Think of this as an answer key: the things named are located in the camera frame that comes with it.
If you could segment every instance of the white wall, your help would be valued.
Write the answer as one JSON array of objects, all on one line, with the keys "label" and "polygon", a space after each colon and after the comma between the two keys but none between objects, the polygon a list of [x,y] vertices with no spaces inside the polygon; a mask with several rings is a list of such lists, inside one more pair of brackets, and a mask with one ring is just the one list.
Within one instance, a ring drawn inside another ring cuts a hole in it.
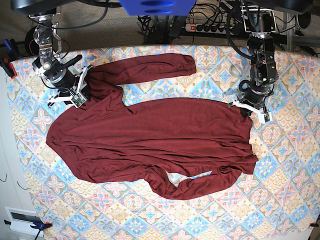
[{"label": "white wall", "polygon": [[27,190],[25,177],[20,163],[16,141],[11,123],[8,104],[7,84],[5,71],[0,67],[0,240],[34,239],[34,236],[14,233],[5,225],[4,220],[9,220],[5,207],[35,211],[30,194]]}]

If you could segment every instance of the garment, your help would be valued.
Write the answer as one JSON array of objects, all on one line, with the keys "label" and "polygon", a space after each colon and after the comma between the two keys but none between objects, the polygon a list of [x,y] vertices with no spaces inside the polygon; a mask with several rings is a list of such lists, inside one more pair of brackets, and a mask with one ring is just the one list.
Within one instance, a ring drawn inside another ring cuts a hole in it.
[{"label": "garment", "polygon": [[[146,180],[167,199],[188,200],[231,187],[258,160],[249,144],[252,121],[223,102],[168,98],[126,107],[118,84],[191,75],[191,56],[129,58],[91,69],[91,102],[71,107],[51,125],[46,143],[73,174],[92,183]],[[178,187],[167,173],[188,177]]]}]

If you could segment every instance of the black clamp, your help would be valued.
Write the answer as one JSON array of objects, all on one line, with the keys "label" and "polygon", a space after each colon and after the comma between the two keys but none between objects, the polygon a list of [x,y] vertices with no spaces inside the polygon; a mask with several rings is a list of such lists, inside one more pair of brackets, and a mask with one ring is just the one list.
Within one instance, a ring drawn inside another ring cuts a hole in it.
[{"label": "black clamp", "polygon": [[46,223],[41,222],[41,223],[39,223],[39,222],[33,221],[32,223],[33,223],[35,226],[30,225],[30,227],[32,227],[33,229],[39,229],[39,232],[38,232],[38,234],[35,236],[35,239],[34,239],[34,240],[36,240],[36,239],[38,238],[38,236],[39,236],[39,234],[40,234],[41,231],[52,227],[52,223],[50,223],[50,222],[46,222]]},{"label": "black clamp", "polygon": [[7,58],[0,59],[0,67],[3,68],[5,73],[8,74],[11,79],[14,79],[17,76],[17,72],[13,64],[10,63]]}]

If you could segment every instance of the blue object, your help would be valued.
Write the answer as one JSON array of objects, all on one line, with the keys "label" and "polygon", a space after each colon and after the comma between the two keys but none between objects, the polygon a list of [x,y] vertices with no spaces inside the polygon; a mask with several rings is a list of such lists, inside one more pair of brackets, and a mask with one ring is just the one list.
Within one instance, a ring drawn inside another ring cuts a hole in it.
[{"label": "blue object", "polygon": [[9,52],[14,51],[14,48],[13,48],[11,42],[8,39],[5,39],[3,41],[3,43],[4,43],[4,45],[6,46],[6,48],[8,49]]},{"label": "blue object", "polygon": [[130,16],[187,16],[196,0],[119,0]]}]

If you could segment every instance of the floral pattern fabric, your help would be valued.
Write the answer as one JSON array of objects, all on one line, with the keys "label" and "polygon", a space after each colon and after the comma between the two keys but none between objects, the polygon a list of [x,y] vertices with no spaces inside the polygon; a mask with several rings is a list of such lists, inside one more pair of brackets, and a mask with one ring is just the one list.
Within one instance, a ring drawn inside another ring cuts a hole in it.
[{"label": "floral pattern fabric", "polygon": [[[163,45],[116,47],[70,53],[83,58],[70,70],[137,56],[191,55],[191,76],[126,84],[128,105],[163,98],[231,102],[250,63],[230,47]],[[52,122],[69,106],[47,106],[56,92],[32,70],[34,58],[13,62],[7,78],[16,145],[34,208],[47,240],[258,240],[305,231],[320,213],[320,60],[276,52],[279,80],[268,99],[273,121],[252,115],[250,143],[259,158],[254,174],[242,174],[230,188],[191,200],[164,199],[147,182],[94,184],[77,179],[46,145]],[[168,173],[175,185],[186,179]]]}]

